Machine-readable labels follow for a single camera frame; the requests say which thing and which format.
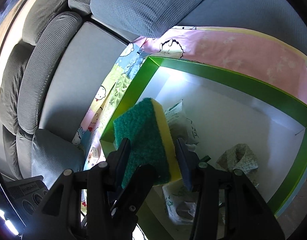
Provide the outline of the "grey throw pillow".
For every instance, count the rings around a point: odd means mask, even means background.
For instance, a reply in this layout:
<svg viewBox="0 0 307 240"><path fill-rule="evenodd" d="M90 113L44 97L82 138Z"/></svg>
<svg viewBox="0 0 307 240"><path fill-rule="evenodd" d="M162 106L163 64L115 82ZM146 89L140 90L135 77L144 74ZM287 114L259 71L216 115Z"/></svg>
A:
<svg viewBox="0 0 307 240"><path fill-rule="evenodd" d="M91 0L92 14L103 23L150 38L161 37L203 0Z"/></svg>

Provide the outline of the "green yellow scrub sponge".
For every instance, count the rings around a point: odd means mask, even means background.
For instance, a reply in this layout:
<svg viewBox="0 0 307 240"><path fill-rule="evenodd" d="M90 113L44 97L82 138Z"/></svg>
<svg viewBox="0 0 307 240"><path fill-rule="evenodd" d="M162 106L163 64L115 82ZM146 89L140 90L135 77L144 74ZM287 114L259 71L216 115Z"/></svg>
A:
<svg viewBox="0 0 307 240"><path fill-rule="evenodd" d="M154 185L164 185L182 178L175 146L162 105L145 98L113 122L115 142L127 138L131 143L122 187L126 187L137 167L150 164L158 172Z"/></svg>

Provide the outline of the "grey sofa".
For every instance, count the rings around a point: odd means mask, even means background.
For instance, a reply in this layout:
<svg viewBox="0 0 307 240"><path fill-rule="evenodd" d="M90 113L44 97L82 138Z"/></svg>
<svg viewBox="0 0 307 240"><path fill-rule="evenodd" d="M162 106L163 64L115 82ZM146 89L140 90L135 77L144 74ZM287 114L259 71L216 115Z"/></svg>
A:
<svg viewBox="0 0 307 240"><path fill-rule="evenodd" d="M31 175L31 140L46 128L73 138L118 54L139 36L149 36L149 10L130 16L134 5L166 0L36 0L21 39L7 54L0 85L0 122L6 164L16 179ZM271 35L307 55L307 22L287 0L179 0L153 23L153 35L168 26L246 28Z"/></svg>

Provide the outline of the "grey patterned cloth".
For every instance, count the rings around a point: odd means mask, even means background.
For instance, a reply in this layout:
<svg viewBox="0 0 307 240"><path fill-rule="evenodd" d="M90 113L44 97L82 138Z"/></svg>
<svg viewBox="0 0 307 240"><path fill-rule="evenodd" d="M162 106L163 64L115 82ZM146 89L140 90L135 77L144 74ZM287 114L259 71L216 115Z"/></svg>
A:
<svg viewBox="0 0 307 240"><path fill-rule="evenodd" d="M237 144L226 150L216 161L216 169L233 172L241 170L258 187L258 160L247 144Z"/></svg>

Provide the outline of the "green cardboard box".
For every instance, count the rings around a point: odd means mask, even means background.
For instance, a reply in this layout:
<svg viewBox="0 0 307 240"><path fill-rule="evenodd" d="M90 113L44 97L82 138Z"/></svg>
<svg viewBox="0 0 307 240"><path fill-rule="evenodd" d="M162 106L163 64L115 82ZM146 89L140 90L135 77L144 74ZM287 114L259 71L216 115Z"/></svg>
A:
<svg viewBox="0 0 307 240"><path fill-rule="evenodd" d="M307 174L307 104L258 79L215 66L148 57L113 111L116 119L144 98L164 108L184 101L197 128L199 157L211 164L236 144L258 160L258 191L275 216Z"/></svg>

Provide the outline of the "colourful cartoon bed sheet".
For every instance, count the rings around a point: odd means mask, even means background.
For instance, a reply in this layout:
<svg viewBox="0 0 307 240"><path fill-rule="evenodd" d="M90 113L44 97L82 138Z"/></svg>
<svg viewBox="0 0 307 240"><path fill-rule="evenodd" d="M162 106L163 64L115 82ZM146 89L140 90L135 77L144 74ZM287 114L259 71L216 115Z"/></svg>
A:
<svg viewBox="0 0 307 240"><path fill-rule="evenodd" d="M72 143L83 167L104 160L115 140L112 119L126 89L148 57L197 62L268 83L307 104L307 56L269 35L240 28L174 27L160 38L140 37L120 52L93 95Z"/></svg>

